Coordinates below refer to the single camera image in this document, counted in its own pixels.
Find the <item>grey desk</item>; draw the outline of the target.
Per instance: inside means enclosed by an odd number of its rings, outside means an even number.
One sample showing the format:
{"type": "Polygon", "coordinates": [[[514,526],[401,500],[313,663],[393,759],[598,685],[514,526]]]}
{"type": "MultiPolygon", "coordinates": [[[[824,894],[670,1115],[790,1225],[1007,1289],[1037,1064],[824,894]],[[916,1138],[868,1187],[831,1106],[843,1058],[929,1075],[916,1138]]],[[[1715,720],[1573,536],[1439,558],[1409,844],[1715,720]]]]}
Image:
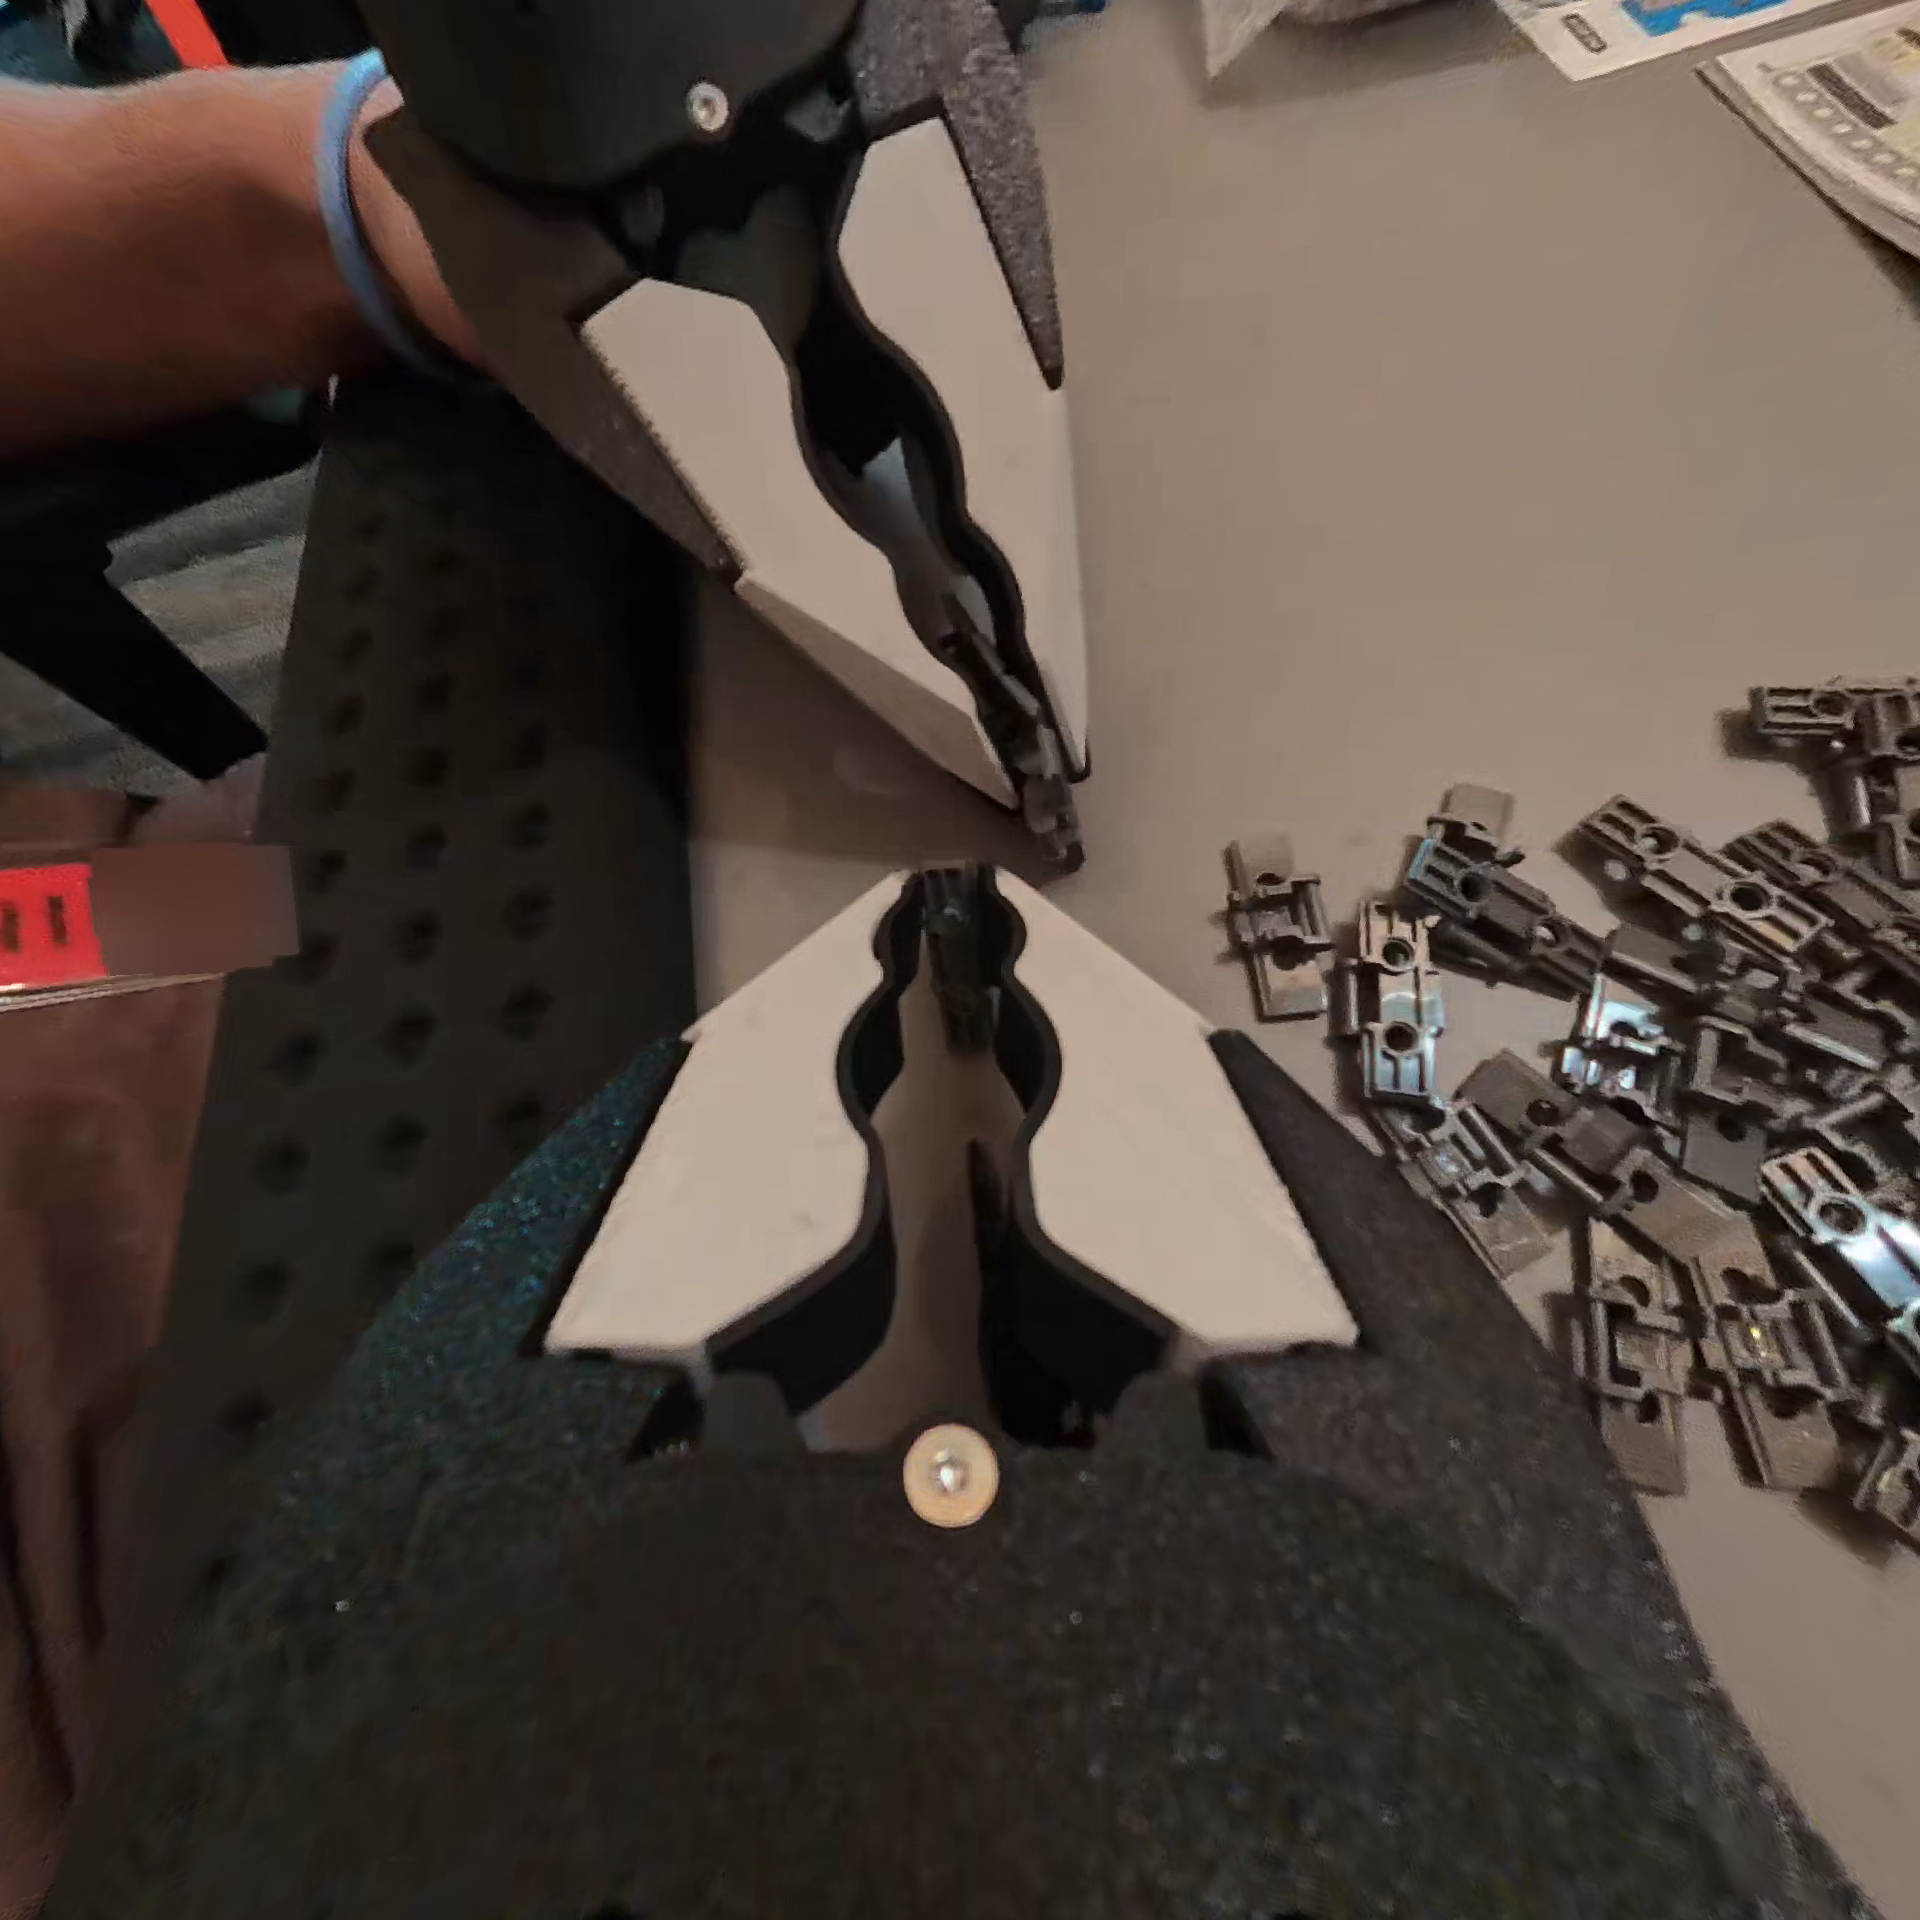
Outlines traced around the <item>grey desk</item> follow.
{"type": "MultiPolygon", "coordinates": [[[[1091,858],[1060,889],[1208,1020],[1223,849],[1334,914],[1455,780],[1525,874],[1632,798],[1704,842],[1821,825],[1728,734],[1755,685],[1916,673],[1916,266],[1686,59],[1569,82],[1494,4],[1276,26],[1211,86],[1197,4],[1026,39],[1093,642],[1091,858]]],[[[1022,835],[698,602],[697,968],[729,995],[916,854],[1022,835]]],[[[1916,1554],[1741,1483],[1689,1408],[1648,1519],[1774,1770],[1916,1915],[1916,1554]]]]}

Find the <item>bubble wrap bag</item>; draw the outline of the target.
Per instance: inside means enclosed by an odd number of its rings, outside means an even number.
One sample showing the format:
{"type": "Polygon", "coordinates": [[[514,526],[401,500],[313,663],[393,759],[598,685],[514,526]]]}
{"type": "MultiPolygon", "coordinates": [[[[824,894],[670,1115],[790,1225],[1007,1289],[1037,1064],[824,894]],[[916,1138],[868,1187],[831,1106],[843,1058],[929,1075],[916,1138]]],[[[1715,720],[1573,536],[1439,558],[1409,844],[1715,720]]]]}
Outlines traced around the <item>bubble wrap bag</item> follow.
{"type": "Polygon", "coordinates": [[[1398,14],[1413,2],[1202,2],[1204,74],[1221,80],[1271,26],[1336,28],[1356,26],[1380,14],[1398,14]]]}

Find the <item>pile of grey track pieces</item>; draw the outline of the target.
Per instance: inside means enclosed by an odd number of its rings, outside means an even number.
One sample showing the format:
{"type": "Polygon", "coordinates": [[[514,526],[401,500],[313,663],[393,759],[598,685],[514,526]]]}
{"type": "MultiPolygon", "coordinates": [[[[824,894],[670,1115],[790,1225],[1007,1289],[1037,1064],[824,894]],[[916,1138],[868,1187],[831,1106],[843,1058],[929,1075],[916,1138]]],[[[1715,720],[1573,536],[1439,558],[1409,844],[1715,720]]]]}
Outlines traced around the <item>pile of grey track pieces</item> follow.
{"type": "Polygon", "coordinates": [[[1919,685],[1757,685],[1737,731],[1821,829],[1723,842],[1617,796],[1571,829],[1618,920],[1525,874],[1459,784],[1340,935],[1285,838],[1216,923],[1263,1022],[1319,1022],[1389,1167],[1500,1279],[1571,1217],[1567,1352],[1640,1494],[1711,1401],[1751,1481],[1919,1535],[1919,685]]]}

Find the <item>instruction manual booklet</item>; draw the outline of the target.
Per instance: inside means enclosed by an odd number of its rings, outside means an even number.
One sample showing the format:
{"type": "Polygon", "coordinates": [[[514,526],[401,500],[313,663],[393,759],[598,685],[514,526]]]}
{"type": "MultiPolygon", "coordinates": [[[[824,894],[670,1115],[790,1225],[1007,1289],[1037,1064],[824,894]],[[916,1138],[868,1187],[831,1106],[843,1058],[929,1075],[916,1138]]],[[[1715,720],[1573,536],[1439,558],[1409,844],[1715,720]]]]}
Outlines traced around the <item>instruction manual booklet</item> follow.
{"type": "Polygon", "coordinates": [[[1699,75],[1829,206],[1919,258],[1919,4],[1777,35],[1699,75]]]}

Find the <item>black perforated foam pad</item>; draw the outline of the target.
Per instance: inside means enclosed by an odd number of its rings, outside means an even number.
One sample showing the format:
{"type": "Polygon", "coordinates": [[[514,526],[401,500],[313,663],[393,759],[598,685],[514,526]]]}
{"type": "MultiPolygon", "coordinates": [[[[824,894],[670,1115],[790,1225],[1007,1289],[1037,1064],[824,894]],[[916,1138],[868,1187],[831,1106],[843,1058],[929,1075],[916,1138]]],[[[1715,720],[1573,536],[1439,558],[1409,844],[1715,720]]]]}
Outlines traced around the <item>black perforated foam pad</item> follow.
{"type": "Polygon", "coordinates": [[[99,1743],[225,1580],[340,1357],[567,1115],[697,1012],[695,565],[511,398],[340,391],[258,835],[300,944],[231,977],[139,1384],[99,1743]]]}

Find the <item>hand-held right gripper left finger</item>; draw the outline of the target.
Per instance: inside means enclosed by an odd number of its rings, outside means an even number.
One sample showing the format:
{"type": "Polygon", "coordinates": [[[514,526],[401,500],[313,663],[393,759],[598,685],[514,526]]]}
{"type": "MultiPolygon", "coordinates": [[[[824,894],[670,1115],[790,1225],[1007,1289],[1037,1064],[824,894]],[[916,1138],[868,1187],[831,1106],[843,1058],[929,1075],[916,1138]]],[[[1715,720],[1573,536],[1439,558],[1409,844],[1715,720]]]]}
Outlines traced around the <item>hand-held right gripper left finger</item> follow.
{"type": "Polygon", "coordinates": [[[879,1350],[894,1237],[876,1115],[920,948],[923,882],[900,870],[688,1029],[550,1354],[860,1369],[879,1350]]]}

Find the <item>blue wristband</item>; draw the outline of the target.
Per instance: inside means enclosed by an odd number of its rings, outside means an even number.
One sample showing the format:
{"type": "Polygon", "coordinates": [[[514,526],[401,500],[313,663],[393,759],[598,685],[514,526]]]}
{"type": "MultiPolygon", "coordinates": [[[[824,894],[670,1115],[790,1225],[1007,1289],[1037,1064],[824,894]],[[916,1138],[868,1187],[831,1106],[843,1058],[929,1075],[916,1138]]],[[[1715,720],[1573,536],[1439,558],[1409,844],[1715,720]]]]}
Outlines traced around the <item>blue wristband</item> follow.
{"type": "Polygon", "coordinates": [[[331,259],[349,291],[357,316],[377,345],[417,375],[455,382],[462,368],[399,302],[397,286],[377,264],[357,208],[351,180],[357,131],[374,93],[387,79],[382,52],[369,47],[344,61],[331,82],[313,150],[316,206],[331,259]]]}

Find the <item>blue sticker sheet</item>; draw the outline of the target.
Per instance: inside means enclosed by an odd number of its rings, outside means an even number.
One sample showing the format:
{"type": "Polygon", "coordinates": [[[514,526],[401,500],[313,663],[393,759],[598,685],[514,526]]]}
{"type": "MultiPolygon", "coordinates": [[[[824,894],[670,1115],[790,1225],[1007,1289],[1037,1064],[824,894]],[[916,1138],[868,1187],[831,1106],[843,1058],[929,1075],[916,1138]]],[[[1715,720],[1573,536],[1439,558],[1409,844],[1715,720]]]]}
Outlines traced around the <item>blue sticker sheet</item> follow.
{"type": "Polygon", "coordinates": [[[1500,16],[1569,80],[1611,75],[1835,2],[1497,2],[1500,16]]]}

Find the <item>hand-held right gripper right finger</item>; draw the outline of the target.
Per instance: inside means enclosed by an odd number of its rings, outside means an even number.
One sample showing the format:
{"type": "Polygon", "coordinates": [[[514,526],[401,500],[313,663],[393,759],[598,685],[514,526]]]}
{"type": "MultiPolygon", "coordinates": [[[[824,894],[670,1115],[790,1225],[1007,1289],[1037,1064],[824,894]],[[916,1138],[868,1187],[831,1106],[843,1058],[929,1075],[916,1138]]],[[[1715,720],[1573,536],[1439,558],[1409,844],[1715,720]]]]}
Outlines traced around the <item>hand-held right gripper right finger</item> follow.
{"type": "Polygon", "coordinates": [[[1018,876],[989,878],[986,915],[1013,1204],[1043,1272],[1179,1361],[1354,1348],[1214,1022],[1018,876]]]}

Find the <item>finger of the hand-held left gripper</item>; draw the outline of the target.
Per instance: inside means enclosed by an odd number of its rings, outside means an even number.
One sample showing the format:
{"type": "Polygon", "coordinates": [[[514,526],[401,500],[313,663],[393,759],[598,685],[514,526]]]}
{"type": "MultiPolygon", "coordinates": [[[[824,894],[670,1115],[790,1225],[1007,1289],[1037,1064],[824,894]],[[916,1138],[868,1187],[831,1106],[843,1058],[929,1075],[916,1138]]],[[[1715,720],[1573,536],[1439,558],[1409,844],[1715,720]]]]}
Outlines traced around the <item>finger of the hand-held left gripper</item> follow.
{"type": "MultiPolygon", "coordinates": [[[[841,276],[843,312],[912,396],[933,398],[905,357],[861,319],[841,276]]],[[[809,462],[794,375],[765,323],[738,300],[642,280],[586,325],[587,350],[638,401],[638,416],[736,558],[736,596],[808,660],[934,764],[1004,810],[1038,785],[1038,667],[1015,628],[1015,591],[959,502],[959,466],[936,420],[926,453],[940,500],[934,543],[974,580],[976,624],[943,602],[923,637],[894,565],[833,506],[809,462]]]]}
{"type": "Polygon", "coordinates": [[[839,226],[861,319],[934,396],[959,502],[1007,566],[1015,628],[1068,757],[1091,771],[1091,654],[1068,401],[1026,338],[954,132],[923,118],[867,150],[839,226]]]}

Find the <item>dark office chair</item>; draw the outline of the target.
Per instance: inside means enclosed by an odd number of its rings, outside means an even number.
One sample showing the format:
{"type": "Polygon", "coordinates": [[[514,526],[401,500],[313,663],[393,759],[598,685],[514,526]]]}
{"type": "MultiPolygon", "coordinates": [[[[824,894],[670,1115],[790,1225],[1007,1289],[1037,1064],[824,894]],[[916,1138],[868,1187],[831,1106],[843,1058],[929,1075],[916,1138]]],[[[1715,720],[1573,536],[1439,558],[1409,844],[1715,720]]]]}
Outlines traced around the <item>dark office chair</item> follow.
{"type": "Polygon", "coordinates": [[[159,520],[304,468],[324,391],[5,460],[2,654],[197,780],[267,746],[263,726],[110,584],[112,547],[159,520]]]}

